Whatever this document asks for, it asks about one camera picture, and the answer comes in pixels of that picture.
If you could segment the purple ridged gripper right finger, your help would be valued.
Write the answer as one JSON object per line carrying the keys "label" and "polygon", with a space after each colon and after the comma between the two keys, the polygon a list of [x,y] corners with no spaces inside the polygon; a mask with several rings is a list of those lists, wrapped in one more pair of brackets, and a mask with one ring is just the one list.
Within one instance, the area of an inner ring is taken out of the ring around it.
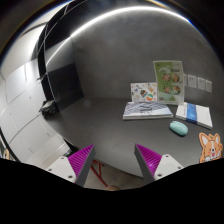
{"label": "purple ridged gripper right finger", "polygon": [[171,155],[160,155],[140,144],[135,145],[134,154],[146,185],[183,169]]}

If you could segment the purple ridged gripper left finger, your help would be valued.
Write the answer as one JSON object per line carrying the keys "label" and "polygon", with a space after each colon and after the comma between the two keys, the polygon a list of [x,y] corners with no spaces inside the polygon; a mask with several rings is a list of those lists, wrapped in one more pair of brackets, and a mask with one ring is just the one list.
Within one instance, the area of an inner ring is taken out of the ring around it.
{"label": "purple ridged gripper left finger", "polygon": [[83,187],[94,156],[94,146],[90,145],[68,157],[59,157],[47,168],[47,171]]}

